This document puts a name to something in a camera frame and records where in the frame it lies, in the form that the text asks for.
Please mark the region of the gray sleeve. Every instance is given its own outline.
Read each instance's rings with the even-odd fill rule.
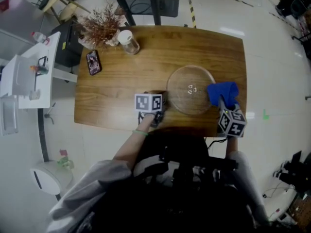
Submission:
[[[100,161],[68,191],[49,213],[48,233],[67,233],[76,227],[114,182],[132,175],[125,161]]]
[[[239,164],[239,167],[227,173],[227,176],[231,179],[235,187],[246,196],[254,219],[260,225],[268,225],[269,220],[264,208],[263,199],[246,155],[243,152],[235,151],[231,152],[226,158],[235,160]]]

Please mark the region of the white trash can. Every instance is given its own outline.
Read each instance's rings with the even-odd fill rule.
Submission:
[[[59,166],[56,161],[42,162],[30,169],[35,185],[42,191],[57,195],[72,179],[71,170]]]

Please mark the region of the blue cloth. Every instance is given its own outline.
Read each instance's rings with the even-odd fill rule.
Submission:
[[[218,106],[220,95],[223,96],[227,107],[233,106],[236,103],[239,104],[235,99],[239,94],[239,89],[235,82],[212,83],[207,87],[207,92],[212,105]]]

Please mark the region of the smartphone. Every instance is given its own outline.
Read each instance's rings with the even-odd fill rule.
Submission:
[[[101,62],[99,61],[98,53],[96,50],[89,52],[86,55],[86,61],[90,75],[95,75],[102,70]]]

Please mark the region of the dried flower arrangement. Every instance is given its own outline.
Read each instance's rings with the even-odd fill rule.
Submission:
[[[105,47],[118,32],[122,19],[123,15],[113,13],[113,4],[108,4],[103,10],[93,10],[89,17],[82,17],[81,34],[95,47]]]

